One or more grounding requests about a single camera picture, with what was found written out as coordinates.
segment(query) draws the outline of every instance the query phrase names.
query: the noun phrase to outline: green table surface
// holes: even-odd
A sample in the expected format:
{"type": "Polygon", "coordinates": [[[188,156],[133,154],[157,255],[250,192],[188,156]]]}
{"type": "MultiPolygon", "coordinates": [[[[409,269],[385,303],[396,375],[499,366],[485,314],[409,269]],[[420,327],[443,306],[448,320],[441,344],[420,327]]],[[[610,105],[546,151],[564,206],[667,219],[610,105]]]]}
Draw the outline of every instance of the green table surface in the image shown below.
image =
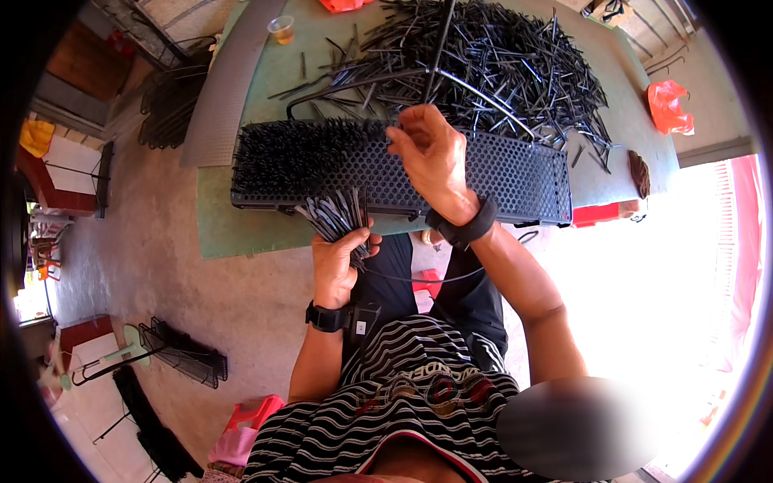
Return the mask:
{"type": "MultiPolygon", "coordinates": [[[[660,134],[649,117],[642,96],[649,81],[623,33],[583,19],[552,0],[500,0],[499,3],[508,9],[543,19],[549,19],[555,8],[559,25],[568,35],[574,36],[575,45],[584,52],[585,59],[607,94],[610,107],[602,108],[601,116],[612,141],[625,149],[615,149],[610,154],[612,175],[602,171],[590,158],[582,158],[575,169],[570,169],[573,206],[604,205],[637,198],[628,172],[627,149],[637,151],[649,165],[652,193],[666,192],[673,173],[679,168],[676,151],[671,137],[660,134]]],[[[223,41],[227,42],[227,34],[246,4],[234,4],[223,30],[223,41]]],[[[379,2],[372,2],[360,10],[333,15],[316,0],[287,0],[282,15],[295,18],[295,40],[287,45],[280,45],[273,39],[266,42],[247,94],[240,125],[286,119],[288,101],[267,97],[304,82],[301,78],[301,52],[305,53],[308,78],[315,79],[325,72],[317,67],[330,63],[330,45],[325,41],[326,36],[339,45],[345,45],[353,35],[354,24],[357,24],[362,42],[364,32],[382,23],[389,11],[382,10],[379,2]]],[[[265,28],[255,26],[262,31],[265,28]]],[[[325,103],[320,103],[320,108],[327,109],[325,103]]],[[[293,114],[297,119],[314,117],[308,104],[296,106],[293,114]]],[[[330,114],[342,115],[334,111],[330,114]]],[[[570,136],[570,158],[577,150],[579,137],[576,133],[570,136]]],[[[198,168],[196,211],[202,258],[232,257],[309,245],[314,232],[301,216],[234,208],[230,203],[230,181],[230,167],[198,168]]],[[[405,216],[374,213],[373,218],[376,221],[373,230],[381,234],[425,227],[421,219],[408,222],[405,216]]]]}

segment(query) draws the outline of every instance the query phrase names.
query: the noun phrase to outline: plastic cup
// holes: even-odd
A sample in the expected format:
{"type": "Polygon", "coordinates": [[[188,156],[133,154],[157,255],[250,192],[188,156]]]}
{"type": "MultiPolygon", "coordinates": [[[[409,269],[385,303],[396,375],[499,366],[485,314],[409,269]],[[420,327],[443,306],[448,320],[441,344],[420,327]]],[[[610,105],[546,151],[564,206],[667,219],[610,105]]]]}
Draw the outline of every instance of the plastic cup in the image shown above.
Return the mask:
{"type": "Polygon", "coordinates": [[[290,43],[295,39],[295,32],[292,29],[293,21],[294,19],[289,15],[277,17],[268,23],[268,32],[273,34],[280,44],[290,43]]]}

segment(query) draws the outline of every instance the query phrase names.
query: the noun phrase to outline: black wrist strap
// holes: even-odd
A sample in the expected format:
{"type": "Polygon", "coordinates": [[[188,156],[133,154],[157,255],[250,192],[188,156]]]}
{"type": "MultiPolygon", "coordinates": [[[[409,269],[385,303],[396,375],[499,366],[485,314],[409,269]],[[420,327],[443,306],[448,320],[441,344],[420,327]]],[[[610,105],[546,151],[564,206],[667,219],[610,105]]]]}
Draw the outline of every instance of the black wrist strap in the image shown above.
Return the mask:
{"type": "Polygon", "coordinates": [[[485,198],[479,196],[478,201],[481,203],[481,210],[464,226],[452,224],[433,209],[427,213],[424,221],[439,231],[454,248],[464,250],[470,242],[477,240],[491,229],[499,214],[499,205],[493,196],[485,198]]]}
{"type": "Polygon", "coordinates": [[[316,307],[314,301],[308,303],[306,308],[306,323],[312,323],[315,329],[322,332],[337,332],[349,327],[352,307],[345,305],[338,310],[316,307]]]}

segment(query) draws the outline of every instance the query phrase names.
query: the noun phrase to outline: orange plastic bag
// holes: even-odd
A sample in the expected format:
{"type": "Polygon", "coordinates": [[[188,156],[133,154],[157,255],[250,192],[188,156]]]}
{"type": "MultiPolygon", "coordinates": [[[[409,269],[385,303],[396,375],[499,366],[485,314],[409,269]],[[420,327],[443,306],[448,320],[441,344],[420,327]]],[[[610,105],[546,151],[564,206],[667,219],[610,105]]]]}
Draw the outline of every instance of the orange plastic bag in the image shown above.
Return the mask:
{"type": "Polygon", "coordinates": [[[333,13],[348,12],[357,10],[363,4],[371,3],[373,0],[319,0],[326,9],[333,13]]]}
{"type": "Polygon", "coordinates": [[[695,134],[693,115],[684,114],[679,106],[679,98],[684,95],[687,95],[687,90],[671,79],[649,84],[649,112],[658,131],[663,134],[680,132],[685,136],[695,134]]]}

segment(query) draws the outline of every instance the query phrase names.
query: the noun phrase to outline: striped shirt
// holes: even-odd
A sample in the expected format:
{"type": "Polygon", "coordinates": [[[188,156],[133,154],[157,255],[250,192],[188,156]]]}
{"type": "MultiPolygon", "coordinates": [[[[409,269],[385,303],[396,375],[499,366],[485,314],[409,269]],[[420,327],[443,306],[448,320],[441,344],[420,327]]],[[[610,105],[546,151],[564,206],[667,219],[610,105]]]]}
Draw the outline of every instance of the striped shirt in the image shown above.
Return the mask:
{"type": "MultiPolygon", "coordinates": [[[[493,367],[503,368],[496,346],[482,342],[493,367]]],[[[244,481],[365,474],[380,445],[398,436],[431,445],[468,481],[546,481],[513,463],[496,438],[515,380],[481,371],[452,327],[415,315],[384,325],[360,350],[325,401],[288,404],[266,420],[244,481]]]]}

